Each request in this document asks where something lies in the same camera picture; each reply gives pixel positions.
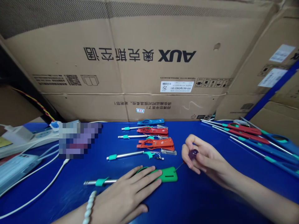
human hand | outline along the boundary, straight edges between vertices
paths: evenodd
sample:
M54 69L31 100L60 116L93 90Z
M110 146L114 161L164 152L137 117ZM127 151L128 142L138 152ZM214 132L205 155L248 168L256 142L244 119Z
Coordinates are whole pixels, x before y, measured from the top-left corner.
M154 180L162 171L148 175L155 170L151 166L135 174L141 168L132 169L95 198L91 223L126 224L148 212L147 206L140 203L161 184L161 179Z
M193 149L198 150L199 153L196 155L196 159L191 161L188 154ZM200 170L202 170L220 186L235 191L236 180L242 174L234 169L209 143L190 134L182 146L182 158L188 167L197 174L200 174Z

brown cardboard box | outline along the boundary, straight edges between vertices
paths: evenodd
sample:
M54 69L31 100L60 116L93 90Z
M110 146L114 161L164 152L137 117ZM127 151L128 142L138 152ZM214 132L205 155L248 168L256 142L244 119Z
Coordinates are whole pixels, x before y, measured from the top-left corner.
M299 109L268 102L251 120L259 128L285 136L299 146Z
M268 87L258 85L269 72L278 71L273 68L288 70L299 59L298 37L299 7L285 7L273 18L257 41L228 93L267 93Z
M299 108L299 71L275 93L271 101Z
M223 96L45 94L67 120L166 121L208 119Z
M0 86L0 124L21 126L40 117L42 113L10 86ZM6 130L0 126L0 136Z
M215 120L244 117L263 95L226 95L217 107Z
M278 9L251 0L1 1L1 8L2 41L43 93L200 95L227 91Z

purple bead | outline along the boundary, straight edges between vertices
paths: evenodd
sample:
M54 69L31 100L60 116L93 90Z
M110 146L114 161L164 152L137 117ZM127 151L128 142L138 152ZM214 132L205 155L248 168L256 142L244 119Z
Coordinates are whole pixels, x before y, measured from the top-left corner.
M196 149L193 149L189 152L189 157L191 160L195 159L196 154L198 154L198 151Z

blue plastic handle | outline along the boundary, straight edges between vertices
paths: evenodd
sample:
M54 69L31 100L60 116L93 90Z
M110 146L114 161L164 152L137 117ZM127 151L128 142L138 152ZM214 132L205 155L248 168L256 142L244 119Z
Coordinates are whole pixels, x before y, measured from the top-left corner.
M290 162L292 164L299 165L299 160L296 157L294 157L294 156L292 156L290 154L278 151L277 149L274 149L274 148L272 148L270 146L267 146L267 145L265 145L263 143L260 143L260 142L258 142L256 140L253 140L253 139L245 139L244 142L248 143L249 145L255 146L255 147L257 147L257 148L259 148L259 149L261 149L261 150L263 150L265 152L271 153L272 155L275 155L275 156L277 156L277 157L279 157L281 159L284 159L285 161L288 161L288 162Z
M299 178L299 168L297 166L288 163L277 162L277 161L275 161L273 164L283 169L284 171L288 172L289 174L293 175L294 177Z
M282 136L282 135L275 135L275 134L264 134L269 140L273 141L275 144L283 147L284 149L288 150L289 152L299 156L299 148L291 142L290 139ZM277 136L279 138L283 138L284 140L277 140L274 138Z
M138 125L152 125L152 124L164 124L164 123L165 123L164 119L156 119L156 120L146 119L137 122Z

white bracelet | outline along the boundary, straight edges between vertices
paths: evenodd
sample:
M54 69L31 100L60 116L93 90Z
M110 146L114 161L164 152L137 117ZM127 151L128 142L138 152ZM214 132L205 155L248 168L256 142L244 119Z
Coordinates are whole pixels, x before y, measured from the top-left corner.
M84 218L82 224L88 224L89 223L89 220L90 220L89 216L91 214L91 208L93 207L93 200L94 200L96 194L97 194L97 192L93 191L91 193L91 195L89 196L89 200L88 200L88 203L87 203L87 206L86 206L86 212L84 214L85 218Z

